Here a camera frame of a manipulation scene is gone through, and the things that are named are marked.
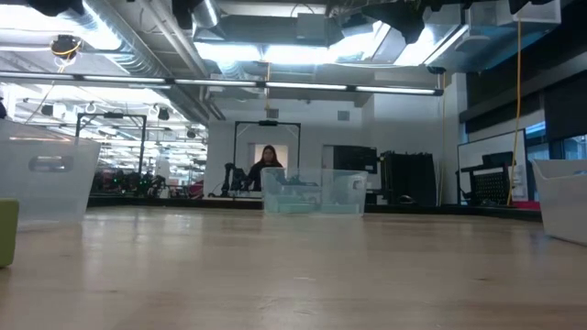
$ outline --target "wooden table surface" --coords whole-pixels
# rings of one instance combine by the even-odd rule
[[[18,235],[0,329],[587,329],[587,247],[495,218],[96,208]]]

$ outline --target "black shirt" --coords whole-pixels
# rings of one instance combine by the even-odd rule
[[[257,162],[255,165],[253,165],[253,167],[250,168],[249,171],[249,180],[253,181],[253,191],[254,192],[260,192],[260,172],[261,170],[263,170],[264,168],[282,168],[283,165],[279,162],[276,161],[274,163],[271,164],[266,164],[264,161],[259,161]]]

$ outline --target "green object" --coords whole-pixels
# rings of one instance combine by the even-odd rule
[[[9,266],[15,258],[17,224],[18,201],[0,199],[0,268]]]
[[[322,204],[320,209],[322,213],[330,215],[359,215],[360,205],[359,204]]]
[[[316,210],[310,203],[280,203],[279,213],[282,214],[309,214]]]

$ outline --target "woman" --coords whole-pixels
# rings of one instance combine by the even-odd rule
[[[260,192],[260,171],[267,167],[282,168],[283,165],[277,160],[277,154],[273,146],[265,146],[261,159],[250,168],[249,182],[253,182],[253,191]]]

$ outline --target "window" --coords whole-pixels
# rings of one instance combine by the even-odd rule
[[[585,136],[565,138],[563,141],[565,160],[587,160]]]
[[[528,178],[528,200],[538,201],[538,190],[536,179],[534,178],[534,170],[532,169],[532,160],[550,159],[545,122],[526,127],[526,154],[528,161],[526,173]]]

